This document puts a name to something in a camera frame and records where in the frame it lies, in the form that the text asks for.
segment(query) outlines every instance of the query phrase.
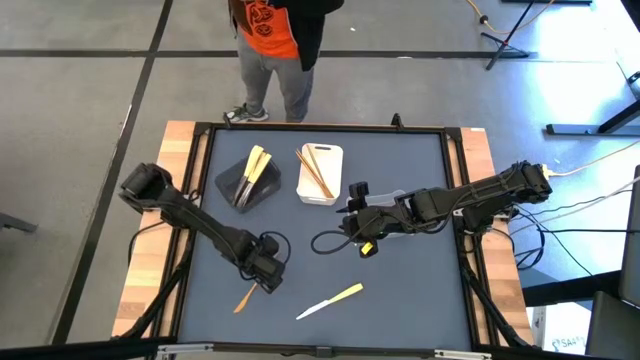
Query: person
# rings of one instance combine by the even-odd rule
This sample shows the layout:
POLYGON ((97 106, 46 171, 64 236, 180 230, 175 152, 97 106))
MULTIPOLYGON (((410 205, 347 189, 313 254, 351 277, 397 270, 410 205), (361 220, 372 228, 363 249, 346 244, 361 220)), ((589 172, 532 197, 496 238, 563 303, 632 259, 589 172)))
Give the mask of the person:
POLYGON ((247 88, 245 103, 225 113, 229 121, 269 119, 263 102, 273 71, 280 81, 286 121, 304 120, 325 15, 343 4, 344 0, 229 0, 240 72, 247 88))

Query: gray floor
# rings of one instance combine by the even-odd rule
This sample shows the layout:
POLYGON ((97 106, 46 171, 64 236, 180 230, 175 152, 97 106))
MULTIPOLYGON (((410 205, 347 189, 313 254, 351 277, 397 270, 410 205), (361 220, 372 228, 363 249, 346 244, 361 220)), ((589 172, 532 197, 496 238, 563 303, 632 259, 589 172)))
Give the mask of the gray floor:
MULTIPOLYGON (((0 48, 146 49, 162 3, 0 0, 0 48)), ((500 28, 523 9, 499 0, 478 4, 500 28)), ((527 159, 571 170, 631 142, 542 132, 550 122, 601 122, 635 100, 616 63, 620 51, 605 39, 612 27, 600 21, 600 4, 554 6, 512 41, 538 52, 537 58, 500 62, 491 72, 479 60, 321 59, 308 121, 384 124, 399 112, 408 124, 484 127, 497 169, 527 159)), ((491 49, 475 23, 464 0, 349 0, 328 18, 324 48, 491 49)), ((176 1, 161 48, 233 49, 228 24, 224 0, 176 1)), ((0 58, 0 211, 40 225, 35 235, 0 232, 0 347, 46 341, 141 65, 142 59, 0 58)), ((217 121, 242 102, 243 92, 236 59, 158 59, 120 180, 137 163, 155 160, 167 120, 217 121)), ((284 117, 276 83, 266 105, 274 119, 284 117)), ((555 179, 551 200, 536 209, 614 190, 631 179, 639 155, 640 147, 555 179)), ((621 228, 628 199, 620 195, 550 227, 621 228)), ((133 210, 113 201, 72 341, 109 336, 126 275, 126 245, 138 222, 133 210)), ((561 235, 590 271, 620 267, 621 235, 561 235)), ((537 241, 533 231, 519 234, 517 249, 537 241)), ((521 278, 531 285, 582 275, 549 238, 542 262, 521 278)))

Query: wooden table frame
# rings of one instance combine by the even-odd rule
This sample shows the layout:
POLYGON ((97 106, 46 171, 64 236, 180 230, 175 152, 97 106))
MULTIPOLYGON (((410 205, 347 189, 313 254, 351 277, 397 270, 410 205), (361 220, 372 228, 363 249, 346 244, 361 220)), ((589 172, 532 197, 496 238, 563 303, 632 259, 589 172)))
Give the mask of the wooden table frame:
MULTIPOLYGON (((300 125, 278 124, 277 126, 286 128, 300 125)), ((314 128, 324 130, 331 127, 339 128, 343 125, 305 124, 303 126, 309 130, 314 128)), ((398 131, 402 131, 401 125, 399 126, 398 131)), ((393 129, 390 126, 360 125, 358 127, 372 131, 393 129)), ((451 164, 449 170, 453 185, 459 186, 495 174, 484 129, 447 128, 444 130, 447 149, 443 149, 443 152, 444 156, 447 156, 447 153, 449 156, 451 164)), ((204 179, 200 178, 200 174, 206 172, 212 146, 208 144, 210 137, 201 135, 208 131, 212 131, 210 123, 170 121, 167 124, 157 163, 172 174, 174 186, 182 189, 186 194, 193 189, 204 187, 204 179)), ((140 227, 146 227, 157 221, 159 221, 159 212, 145 213, 140 227)), ((508 231, 506 225, 498 221, 494 227, 508 231)), ((113 335, 127 331, 151 303, 163 279, 170 274, 169 270, 173 269, 182 257, 189 237, 195 237, 195 234, 181 230, 172 231, 168 225, 140 234, 133 250, 113 335)), ((468 237, 467 248, 471 248, 471 242, 472 239, 468 237)), ((481 281, 484 280, 485 285, 488 284, 494 303, 508 323, 515 328, 521 338, 532 343, 533 338, 510 240, 504 235, 491 232, 484 235, 481 244, 476 245, 480 246, 481 251, 476 252, 476 256, 469 254, 472 267, 481 281), (484 263, 484 266, 478 267, 478 261, 480 264, 484 263)), ((466 285, 465 288, 466 291, 470 291, 469 294, 472 294, 466 285)), ((180 291, 184 291, 184 284, 173 291, 165 304, 161 321, 154 322, 153 327, 147 329, 146 336, 169 336, 175 333, 175 324, 172 324, 171 320, 181 312, 181 297, 177 296, 180 291)), ((475 329, 470 329, 472 342, 495 345, 499 341, 501 345, 506 345, 504 339, 497 334, 495 326, 487 321, 480 301, 475 295, 472 296, 473 301, 469 303, 473 305, 471 311, 475 316, 471 317, 476 324, 475 329)))

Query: black jacket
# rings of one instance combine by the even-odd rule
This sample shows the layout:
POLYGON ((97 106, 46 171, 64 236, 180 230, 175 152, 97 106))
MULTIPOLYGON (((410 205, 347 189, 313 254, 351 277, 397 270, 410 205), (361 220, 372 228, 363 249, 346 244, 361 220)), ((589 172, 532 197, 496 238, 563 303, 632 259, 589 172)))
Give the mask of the black jacket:
MULTIPOLYGON (((232 21, 237 28, 238 23, 233 16, 234 1, 240 0, 229 0, 232 21)), ((269 4, 276 9, 287 9, 291 32, 298 44, 302 70, 311 70, 320 53, 325 15, 342 7, 344 0, 269 0, 269 4)))

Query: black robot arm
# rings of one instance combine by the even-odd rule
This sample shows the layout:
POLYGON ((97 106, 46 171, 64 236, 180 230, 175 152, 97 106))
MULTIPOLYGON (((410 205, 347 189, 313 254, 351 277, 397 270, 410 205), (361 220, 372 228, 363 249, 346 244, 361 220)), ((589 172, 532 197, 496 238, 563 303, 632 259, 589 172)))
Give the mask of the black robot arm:
POLYGON ((121 188, 120 197, 138 212, 159 208, 162 220, 169 225, 197 230, 211 239, 245 280, 255 280, 269 293, 282 282, 285 264, 275 258, 279 248, 276 240, 220 224, 185 199, 173 186, 171 175, 158 165, 138 165, 121 188))
POLYGON ((549 198, 551 186, 542 167, 516 163, 502 173, 453 189, 421 189, 398 196, 393 206, 368 206, 367 183, 349 187, 353 200, 339 212, 356 212, 343 218, 342 227, 352 241, 363 244, 360 256, 377 253, 377 240, 390 233, 433 234, 441 231, 460 210, 465 229, 482 232, 493 223, 493 216, 514 203, 536 204, 549 198))

